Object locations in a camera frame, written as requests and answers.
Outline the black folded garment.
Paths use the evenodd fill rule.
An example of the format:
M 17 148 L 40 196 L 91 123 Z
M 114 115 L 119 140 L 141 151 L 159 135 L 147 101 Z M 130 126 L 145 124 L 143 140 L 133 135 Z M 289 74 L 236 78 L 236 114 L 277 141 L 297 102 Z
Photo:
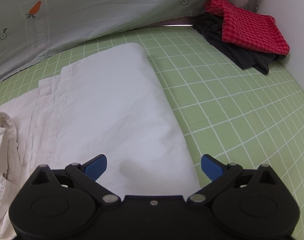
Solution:
M 223 18 L 208 12 L 193 18 L 193 28 L 242 70 L 255 68 L 267 75 L 271 62 L 285 58 L 284 55 L 257 52 L 224 42 L 222 40 Z

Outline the red waffle cloth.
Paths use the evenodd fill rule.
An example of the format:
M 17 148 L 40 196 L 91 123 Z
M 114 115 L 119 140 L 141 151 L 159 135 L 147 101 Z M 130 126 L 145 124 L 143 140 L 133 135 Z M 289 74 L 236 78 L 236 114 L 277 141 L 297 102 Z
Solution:
M 290 47 L 272 16 L 241 9 L 228 0 L 208 0 L 205 12 L 223 18 L 222 40 L 240 47 L 288 55 Z

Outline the white pants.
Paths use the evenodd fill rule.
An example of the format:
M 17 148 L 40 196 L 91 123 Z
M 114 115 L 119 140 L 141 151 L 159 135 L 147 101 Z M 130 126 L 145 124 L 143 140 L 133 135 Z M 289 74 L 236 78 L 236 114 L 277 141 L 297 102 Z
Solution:
M 98 183 L 125 195 L 199 188 L 185 138 L 144 49 L 127 43 L 69 64 L 0 108 L 0 239 L 8 210 L 40 164 L 60 169 L 104 153 Z

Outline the green grid mat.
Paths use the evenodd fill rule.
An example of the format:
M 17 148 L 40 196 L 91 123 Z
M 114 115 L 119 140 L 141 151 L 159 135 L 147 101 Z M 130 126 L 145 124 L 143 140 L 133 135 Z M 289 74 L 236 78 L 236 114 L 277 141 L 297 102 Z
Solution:
M 294 237 L 304 239 L 304 91 L 279 63 L 268 75 L 241 70 L 190 27 L 155 27 L 84 42 L 0 83 L 0 105 L 41 79 L 97 52 L 135 42 L 150 64 L 183 130 L 202 185 L 200 157 L 244 168 L 270 164 L 300 207 Z

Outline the grey printed sheet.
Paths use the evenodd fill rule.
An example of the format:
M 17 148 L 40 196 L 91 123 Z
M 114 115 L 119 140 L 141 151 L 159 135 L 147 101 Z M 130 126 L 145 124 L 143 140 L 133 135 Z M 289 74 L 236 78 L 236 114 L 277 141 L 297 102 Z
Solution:
M 0 0 L 0 81 L 81 42 L 200 14 L 206 0 Z M 228 0 L 255 11 L 260 0 Z

